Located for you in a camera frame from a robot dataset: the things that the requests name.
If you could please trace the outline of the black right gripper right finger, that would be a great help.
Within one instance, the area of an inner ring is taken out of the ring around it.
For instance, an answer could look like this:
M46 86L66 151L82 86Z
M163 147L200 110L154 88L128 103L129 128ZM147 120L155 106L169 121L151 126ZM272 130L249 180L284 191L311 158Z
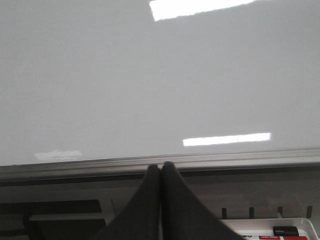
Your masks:
M164 240L241 240L192 193L172 162L161 170L161 221Z

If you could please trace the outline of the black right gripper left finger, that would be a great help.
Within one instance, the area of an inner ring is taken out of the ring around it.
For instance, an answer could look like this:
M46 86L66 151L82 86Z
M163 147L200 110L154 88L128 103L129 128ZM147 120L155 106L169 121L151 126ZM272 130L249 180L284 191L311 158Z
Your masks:
M150 165L142 183L123 210L92 240L158 240L160 170Z

